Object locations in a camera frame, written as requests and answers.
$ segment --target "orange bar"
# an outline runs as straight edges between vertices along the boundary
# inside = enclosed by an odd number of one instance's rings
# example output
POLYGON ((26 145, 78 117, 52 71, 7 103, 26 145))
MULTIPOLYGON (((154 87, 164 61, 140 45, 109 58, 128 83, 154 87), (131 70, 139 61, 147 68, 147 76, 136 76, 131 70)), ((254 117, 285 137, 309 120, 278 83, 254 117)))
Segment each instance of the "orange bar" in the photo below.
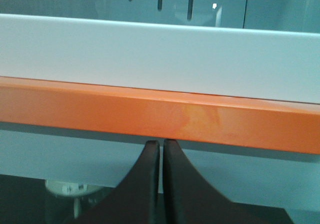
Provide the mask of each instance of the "orange bar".
POLYGON ((0 121, 320 154, 320 105, 0 77, 0 121))

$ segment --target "white plastic strip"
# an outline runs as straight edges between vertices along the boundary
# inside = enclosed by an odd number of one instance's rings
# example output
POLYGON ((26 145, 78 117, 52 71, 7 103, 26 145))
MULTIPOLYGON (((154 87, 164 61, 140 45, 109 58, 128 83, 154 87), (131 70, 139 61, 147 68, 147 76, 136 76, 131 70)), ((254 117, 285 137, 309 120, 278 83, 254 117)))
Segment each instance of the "white plastic strip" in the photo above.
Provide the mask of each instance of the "white plastic strip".
POLYGON ((320 103, 320 34, 0 14, 0 75, 320 103))

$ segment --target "glass panel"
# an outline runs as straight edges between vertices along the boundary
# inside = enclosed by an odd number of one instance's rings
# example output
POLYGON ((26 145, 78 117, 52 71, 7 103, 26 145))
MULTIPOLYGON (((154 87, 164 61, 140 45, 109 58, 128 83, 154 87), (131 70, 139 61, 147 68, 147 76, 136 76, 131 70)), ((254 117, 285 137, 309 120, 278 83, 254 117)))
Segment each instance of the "glass panel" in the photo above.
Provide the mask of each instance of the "glass panel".
POLYGON ((245 28, 320 32, 320 0, 247 0, 245 28))
POLYGON ((243 27, 246 0, 0 0, 1 13, 243 27))
MULTIPOLYGON (((66 224, 95 206, 113 190, 7 175, 0 175, 0 186, 0 223, 3 224, 66 224)), ((239 205, 270 224, 292 223, 284 209, 239 205)), ((166 223, 163 194, 158 197, 157 223, 166 223)))

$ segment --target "white panel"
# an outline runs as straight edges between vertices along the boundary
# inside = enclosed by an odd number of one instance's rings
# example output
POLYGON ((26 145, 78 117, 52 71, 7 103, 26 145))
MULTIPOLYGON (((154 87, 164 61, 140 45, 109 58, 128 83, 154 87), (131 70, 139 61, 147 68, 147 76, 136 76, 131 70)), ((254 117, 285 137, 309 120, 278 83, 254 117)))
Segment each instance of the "white panel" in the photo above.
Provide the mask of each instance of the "white panel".
POLYGON ((0 15, 0 75, 320 103, 320 34, 0 15))
MULTIPOLYGON (((143 146, 137 141, 148 140, 92 132, 86 135, 104 140, 0 130, 0 173, 114 187, 138 158, 143 146)), ((200 173, 235 202, 320 211, 319 155, 180 143, 207 149, 184 151, 200 173), (253 155, 244 154, 244 150, 253 155)))

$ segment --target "orange metal rail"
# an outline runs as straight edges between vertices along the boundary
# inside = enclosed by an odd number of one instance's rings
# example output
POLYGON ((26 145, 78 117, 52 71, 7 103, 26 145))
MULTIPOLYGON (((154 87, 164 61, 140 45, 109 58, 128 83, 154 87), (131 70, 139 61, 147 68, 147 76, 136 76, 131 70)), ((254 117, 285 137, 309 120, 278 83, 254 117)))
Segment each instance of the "orange metal rail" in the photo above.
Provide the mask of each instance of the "orange metal rail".
POLYGON ((320 105, 0 77, 0 121, 320 154, 320 105))

